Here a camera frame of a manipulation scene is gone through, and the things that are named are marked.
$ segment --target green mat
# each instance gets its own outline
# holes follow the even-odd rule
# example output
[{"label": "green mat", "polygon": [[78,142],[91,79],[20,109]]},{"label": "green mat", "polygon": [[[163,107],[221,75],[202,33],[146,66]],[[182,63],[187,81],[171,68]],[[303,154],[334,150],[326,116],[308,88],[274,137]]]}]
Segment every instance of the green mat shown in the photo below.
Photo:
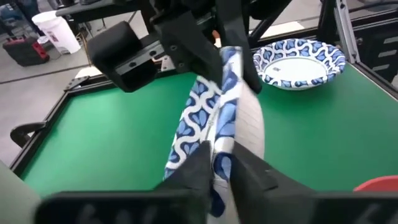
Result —
[{"label": "green mat", "polygon": [[[61,190],[143,190],[162,180],[192,73],[134,93],[74,97],[22,179],[41,196]],[[398,104],[351,65],[306,91],[264,85],[266,161],[318,190],[352,190],[398,173]]]}]

